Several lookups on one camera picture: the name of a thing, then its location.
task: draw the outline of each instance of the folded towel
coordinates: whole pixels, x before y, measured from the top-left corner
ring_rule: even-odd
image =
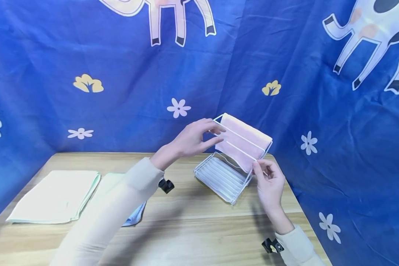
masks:
[[[23,196],[6,221],[62,224],[77,220],[99,180],[97,171],[51,171]]]
[[[230,130],[221,133],[221,136],[224,138],[225,141],[216,144],[216,150],[219,150],[231,157],[244,172],[249,173],[252,169],[254,160],[240,152],[238,149],[234,148],[232,145],[236,146],[254,159],[258,160],[264,154],[263,150],[266,150],[267,146],[269,146],[269,144],[272,142],[272,138],[258,131],[252,126],[248,126],[243,121],[238,120],[231,115],[228,115],[227,113],[222,116],[220,124]],[[243,138],[249,140],[263,150],[256,147],[255,145],[252,145]]]
[[[123,178],[125,174],[118,173],[108,173],[104,177],[102,177],[101,182],[99,183],[98,189],[96,190],[94,196],[92,197],[91,202],[89,204],[95,204],[96,201],[100,201],[102,197],[106,197],[108,192],[115,187]],[[141,204],[130,216],[127,218],[127,221],[122,226],[132,226],[140,222],[142,217],[143,209],[146,205],[146,202]]]

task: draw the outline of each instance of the cream sweater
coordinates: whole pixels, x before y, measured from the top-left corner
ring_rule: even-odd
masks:
[[[109,242],[143,202],[157,190],[164,172],[143,158],[127,173],[106,197],[87,205],[81,218],[60,244],[51,266],[94,266],[99,263]],[[324,265],[300,227],[277,239],[284,247],[281,256],[287,266]]]

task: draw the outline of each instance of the white wire rack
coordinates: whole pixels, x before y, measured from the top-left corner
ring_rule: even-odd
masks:
[[[266,149],[263,149],[256,144],[252,143],[250,140],[245,139],[241,135],[232,131],[230,128],[222,125],[217,120],[221,118],[223,115],[219,115],[214,119],[216,123],[220,126],[224,127],[226,130],[233,132],[238,137],[241,137],[251,145],[256,146],[257,148],[263,151],[261,157],[259,159],[263,159],[266,153],[269,151],[270,146],[272,145],[272,141],[267,146]],[[236,145],[225,140],[229,145],[233,148],[236,148],[238,151],[247,155],[253,160],[256,158],[247,154],[245,151],[239,149]],[[211,190],[213,190],[220,198],[224,199],[224,201],[234,205],[236,200],[241,195],[242,191],[247,187],[250,183],[253,175],[252,171],[248,174],[240,171],[240,167],[236,163],[231,163],[227,158],[227,155],[224,153],[214,152],[210,156],[208,156],[205,160],[203,160],[197,167],[194,169],[194,174],[197,179],[203,182],[206,186],[208,186]]]

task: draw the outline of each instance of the blue cloth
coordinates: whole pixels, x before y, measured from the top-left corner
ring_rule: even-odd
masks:
[[[142,218],[142,213],[143,209],[145,208],[146,202],[144,202],[142,205],[140,205],[133,213],[130,215],[130,217],[127,219],[127,221],[122,225],[122,227],[125,226],[132,226],[140,222],[140,219]]]
[[[0,213],[56,152],[227,112],[273,137],[334,266],[399,266],[399,1],[106,1],[0,0]]]

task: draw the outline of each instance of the pink cloth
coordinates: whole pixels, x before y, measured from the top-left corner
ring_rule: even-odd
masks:
[[[272,142],[272,138],[227,113],[222,116],[220,124],[225,126],[227,130],[221,134],[225,141],[218,143],[216,149],[231,157],[244,172],[249,173],[252,169],[254,160],[228,144],[228,142],[258,160],[263,155],[264,151],[244,140],[242,137],[264,150],[266,150],[267,146]]]

